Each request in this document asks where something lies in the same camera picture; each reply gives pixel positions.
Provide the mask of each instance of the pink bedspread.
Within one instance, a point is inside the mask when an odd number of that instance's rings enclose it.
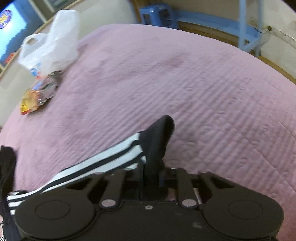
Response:
[[[279,239],[295,240],[294,84],[233,46],[167,28],[104,26],[79,51],[46,108],[17,107],[0,134],[17,151],[15,189],[34,190],[168,114],[167,165],[269,195],[285,211]]]

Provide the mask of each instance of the black and white striped fabric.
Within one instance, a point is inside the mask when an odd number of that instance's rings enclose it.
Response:
[[[144,164],[149,162],[150,165],[146,165],[147,173],[153,174],[153,168],[155,168],[153,162],[159,161],[164,157],[167,143],[173,131],[173,119],[167,115],[163,116],[145,131],[137,133],[79,164],[62,170],[48,183],[37,190],[32,192],[16,191],[9,193],[5,203],[8,210],[2,203],[2,209],[4,209],[4,211],[2,211],[4,215],[3,219],[9,220],[9,223],[4,223],[3,226],[4,240],[20,240],[19,235],[17,235],[19,233],[13,221],[13,216],[22,202],[35,195],[48,192],[91,174],[99,172],[113,173],[117,169],[125,168],[134,169],[139,162],[143,162]],[[5,216],[5,212],[10,213],[9,217],[7,217],[7,215]]]

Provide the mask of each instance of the blue table leg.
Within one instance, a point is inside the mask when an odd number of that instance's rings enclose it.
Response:
[[[258,2],[258,31],[262,32],[262,24],[263,24],[263,2],[262,0],[257,0]],[[260,48],[261,48],[261,39],[262,39],[262,33],[258,32],[259,36],[259,44],[255,49],[255,56],[258,57],[260,54]]]
[[[244,50],[244,40],[246,34],[247,1],[239,1],[239,49]]]

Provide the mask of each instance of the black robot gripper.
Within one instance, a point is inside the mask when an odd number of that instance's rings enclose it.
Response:
[[[145,167],[90,175],[38,194],[16,210],[24,240],[267,241],[281,206],[212,173]]]

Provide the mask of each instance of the plastic stool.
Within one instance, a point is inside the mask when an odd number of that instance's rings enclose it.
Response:
[[[143,24],[178,29],[177,19],[166,3],[143,7],[140,14]]]

